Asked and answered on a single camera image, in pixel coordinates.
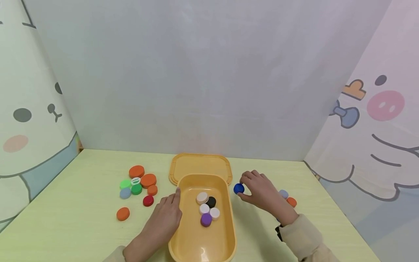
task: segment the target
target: orange bottle cap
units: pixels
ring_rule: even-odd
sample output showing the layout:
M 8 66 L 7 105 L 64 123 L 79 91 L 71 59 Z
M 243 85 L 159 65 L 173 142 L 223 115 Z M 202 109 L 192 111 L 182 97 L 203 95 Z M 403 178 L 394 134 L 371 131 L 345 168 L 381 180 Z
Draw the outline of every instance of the orange bottle cap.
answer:
M 149 186 L 155 185 L 157 182 L 156 176 L 154 174 L 146 174 L 141 178 L 141 185 L 143 188 L 148 188 Z
M 294 198 L 292 198 L 292 197 L 287 198 L 287 202 L 290 205 L 292 205 L 293 208 L 297 205 L 297 201 Z
M 120 208 L 116 213 L 116 218 L 119 221 L 124 221 L 129 217 L 129 209 L 128 208 Z
M 129 169 L 129 177 L 142 177 L 144 176 L 144 167 L 143 166 L 133 166 Z
M 157 186 L 156 185 L 151 185 L 147 188 L 147 194 L 149 194 L 150 196 L 155 196 L 157 194 Z

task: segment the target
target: white bottle cap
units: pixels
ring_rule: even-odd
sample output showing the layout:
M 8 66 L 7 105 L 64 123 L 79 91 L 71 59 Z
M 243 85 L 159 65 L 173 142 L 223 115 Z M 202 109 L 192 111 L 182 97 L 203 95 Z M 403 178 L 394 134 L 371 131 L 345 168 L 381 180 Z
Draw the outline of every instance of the white bottle cap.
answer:
M 212 220 L 217 220 L 220 217 L 220 210 L 218 208 L 211 208 L 209 214 L 212 217 Z
M 205 192 L 201 192 L 197 196 L 197 203 L 202 205 L 208 201 L 208 194 Z
M 199 213 L 201 215 L 207 214 L 210 212 L 210 207 L 207 204 L 202 204 L 199 206 Z

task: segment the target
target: beige sleeve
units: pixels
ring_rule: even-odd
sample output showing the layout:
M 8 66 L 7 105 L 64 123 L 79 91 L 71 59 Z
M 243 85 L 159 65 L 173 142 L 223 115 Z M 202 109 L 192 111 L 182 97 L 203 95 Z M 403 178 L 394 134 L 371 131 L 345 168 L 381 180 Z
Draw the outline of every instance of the beige sleeve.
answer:
M 280 227 L 282 240 L 298 258 L 305 262 L 339 262 L 329 248 L 323 244 L 319 230 L 300 214 L 294 223 Z
M 122 254 L 124 248 L 124 246 L 117 247 L 103 262 L 125 262 L 124 255 Z

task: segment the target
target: light green bottle cap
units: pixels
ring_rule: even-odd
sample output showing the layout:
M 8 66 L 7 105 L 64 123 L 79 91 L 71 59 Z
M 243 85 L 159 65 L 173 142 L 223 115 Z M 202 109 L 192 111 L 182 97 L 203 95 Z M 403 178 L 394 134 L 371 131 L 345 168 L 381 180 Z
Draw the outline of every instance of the light green bottle cap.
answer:
M 129 180 L 129 179 L 123 180 L 123 181 L 119 184 L 119 187 L 120 187 L 121 189 L 124 189 L 124 188 L 130 187 L 130 186 L 131 186 L 131 180 Z

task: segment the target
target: table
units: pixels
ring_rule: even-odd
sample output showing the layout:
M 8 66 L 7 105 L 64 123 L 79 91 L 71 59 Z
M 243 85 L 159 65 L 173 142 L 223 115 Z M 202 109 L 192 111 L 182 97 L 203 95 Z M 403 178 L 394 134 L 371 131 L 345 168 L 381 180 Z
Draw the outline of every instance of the table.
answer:
M 174 155 L 106 150 L 83 150 L 40 195 L 0 234 L 0 261 L 102 261 L 118 245 L 127 245 L 142 229 L 155 204 L 142 205 L 145 193 L 119 198 L 119 183 L 128 170 L 143 165 L 157 176 L 156 200 L 175 192 L 168 179 Z M 233 185 L 245 170 L 266 174 L 278 189 L 294 197 L 296 210 L 318 227 L 325 243 L 341 261 L 379 261 L 345 215 L 303 162 L 229 158 L 230 185 L 236 226 L 237 252 L 233 261 L 296 261 L 275 233 L 277 221 L 242 202 Z M 123 206 L 131 210 L 116 220 Z M 151 261 L 173 261 L 167 247 Z

